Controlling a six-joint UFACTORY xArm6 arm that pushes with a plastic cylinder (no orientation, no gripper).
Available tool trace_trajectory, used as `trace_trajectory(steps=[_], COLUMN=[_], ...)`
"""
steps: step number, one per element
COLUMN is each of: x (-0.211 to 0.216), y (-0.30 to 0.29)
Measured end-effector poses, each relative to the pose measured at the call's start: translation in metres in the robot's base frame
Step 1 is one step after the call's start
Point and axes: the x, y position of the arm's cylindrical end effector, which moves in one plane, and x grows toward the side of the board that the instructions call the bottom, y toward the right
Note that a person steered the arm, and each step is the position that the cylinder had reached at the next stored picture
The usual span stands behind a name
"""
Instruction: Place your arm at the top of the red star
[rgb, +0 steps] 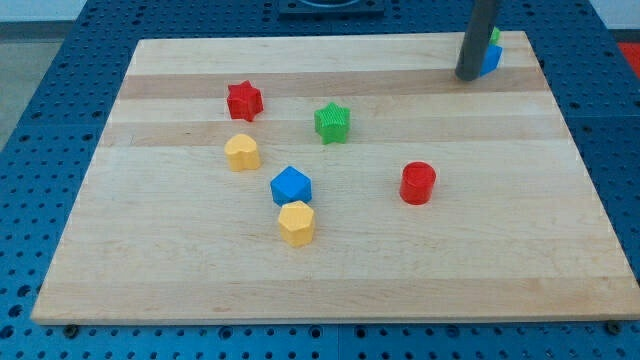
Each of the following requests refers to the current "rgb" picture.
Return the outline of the grey cylindrical robot arm rod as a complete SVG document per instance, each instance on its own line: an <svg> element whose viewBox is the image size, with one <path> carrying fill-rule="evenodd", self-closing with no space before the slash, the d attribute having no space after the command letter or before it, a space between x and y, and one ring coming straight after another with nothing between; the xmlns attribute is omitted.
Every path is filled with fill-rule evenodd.
<svg viewBox="0 0 640 360"><path fill-rule="evenodd" d="M473 1L455 69L458 79L470 82L480 76L499 6L500 0Z"/></svg>

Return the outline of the dark robot base mount plate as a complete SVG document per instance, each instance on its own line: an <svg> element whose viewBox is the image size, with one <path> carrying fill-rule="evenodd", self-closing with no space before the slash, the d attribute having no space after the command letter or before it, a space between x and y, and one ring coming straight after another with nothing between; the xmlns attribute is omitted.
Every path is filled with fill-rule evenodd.
<svg viewBox="0 0 640 360"><path fill-rule="evenodd" d="M280 18L383 15L384 0L277 0Z"/></svg>

